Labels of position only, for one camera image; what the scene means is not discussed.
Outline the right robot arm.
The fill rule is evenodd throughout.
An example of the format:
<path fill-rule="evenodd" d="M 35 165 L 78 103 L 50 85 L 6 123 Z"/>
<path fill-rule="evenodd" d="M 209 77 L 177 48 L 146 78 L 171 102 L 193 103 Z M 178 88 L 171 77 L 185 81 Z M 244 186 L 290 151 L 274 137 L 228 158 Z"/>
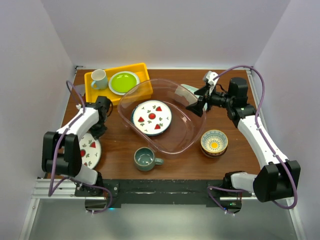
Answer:
<path fill-rule="evenodd" d="M 233 197 L 238 192 L 247 191 L 255 194 L 262 203 L 293 198 L 288 208 L 294 208 L 298 203 L 299 163 L 288 160 L 279 150 L 264 128 L 256 108 L 248 103 L 247 81 L 234 77 L 229 81 L 227 91 L 218 92 L 218 79 L 215 72 L 209 71 L 203 78 L 204 87 L 194 92 L 198 96 L 197 102 L 186 109 L 200 117 L 213 106 L 225 108 L 228 118 L 248 141 L 261 168 L 257 175 L 244 171 L 226 173 L 223 192 Z"/>

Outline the yellow blue patterned bowl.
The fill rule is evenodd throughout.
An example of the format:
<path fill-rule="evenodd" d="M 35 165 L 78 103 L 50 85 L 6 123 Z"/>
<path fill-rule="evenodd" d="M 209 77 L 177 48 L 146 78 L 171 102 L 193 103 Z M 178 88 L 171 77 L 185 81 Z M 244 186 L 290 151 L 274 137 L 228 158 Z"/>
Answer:
<path fill-rule="evenodd" d="M 217 129 L 206 131 L 201 139 L 200 144 L 202 149 L 209 155 L 218 156 L 223 154 L 229 144 L 227 135 Z"/>

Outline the green rim lettered plate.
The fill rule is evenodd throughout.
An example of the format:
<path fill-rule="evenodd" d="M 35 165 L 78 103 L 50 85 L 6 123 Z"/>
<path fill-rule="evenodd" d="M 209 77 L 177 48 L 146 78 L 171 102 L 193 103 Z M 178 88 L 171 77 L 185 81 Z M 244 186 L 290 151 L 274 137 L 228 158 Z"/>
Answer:
<path fill-rule="evenodd" d="M 138 119 L 140 118 L 141 113 L 140 110 L 138 110 L 138 105 L 132 110 L 131 113 L 131 117 L 130 117 L 130 121 L 132 123 L 132 125 L 137 129 L 140 130 L 139 127 L 136 125 L 136 122 L 138 121 Z"/>

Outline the watermelon pattern plate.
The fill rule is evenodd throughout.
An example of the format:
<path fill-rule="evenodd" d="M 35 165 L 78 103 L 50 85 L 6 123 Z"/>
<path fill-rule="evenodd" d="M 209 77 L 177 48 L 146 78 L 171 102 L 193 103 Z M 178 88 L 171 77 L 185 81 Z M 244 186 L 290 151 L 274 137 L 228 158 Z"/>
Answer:
<path fill-rule="evenodd" d="M 140 117 L 136 125 L 147 136 L 160 135 L 171 125 L 173 114 L 163 101 L 144 101 L 138 105 L 138 110 L 140 110 Z"/>
<path fill-rule="evenodd" d="M 87 132 L 79 141 L 82 164 L 90 169 L 94 169 L 102 155 L 102 147 L 98 139 Z"/>

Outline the light blue rectangular dish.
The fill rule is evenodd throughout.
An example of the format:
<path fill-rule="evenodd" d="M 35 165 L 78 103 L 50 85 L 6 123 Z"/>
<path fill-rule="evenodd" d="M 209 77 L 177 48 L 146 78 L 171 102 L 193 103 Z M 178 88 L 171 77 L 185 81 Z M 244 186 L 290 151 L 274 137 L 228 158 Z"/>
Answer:
<path fill-rule="evenodd" d="M 186 88 L 187 90 L 189 90 L 190 92 L 192 92 L 193 94 L 195 93 L 195 91 L 198 90 L 198 88 L 194 87 L 194 86 L 191 86 L 191 85 L 187 85 L 187 84 L 181 84 L 182 87 Z M 205 103 L 204 105 L 204 110 L 206 111 L 207 108 L 208 108 L 208 104 Z"/>

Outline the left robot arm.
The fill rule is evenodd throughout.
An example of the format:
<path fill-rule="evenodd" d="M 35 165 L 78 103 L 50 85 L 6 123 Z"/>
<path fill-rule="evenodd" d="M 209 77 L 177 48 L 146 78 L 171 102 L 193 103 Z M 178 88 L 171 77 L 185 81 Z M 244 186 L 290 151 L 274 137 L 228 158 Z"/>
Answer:
<path fill-rule="evenodd" d="M 79 112 L 65 126 L 44 134 L 41 168 L 51 175 L 49 196 L 60 185 L 54 185 L 55 175 L 81 183 L 92 196 L 99 196 L 103 192 L 104 184 L 100 181 L 99 173 L 82 163 L 79 141 L 87 132 L 96 139 L 105 133 L 107 113 L 112 107 L 110 99 L 98 96 L 95 102 L 83 103 Z"/>

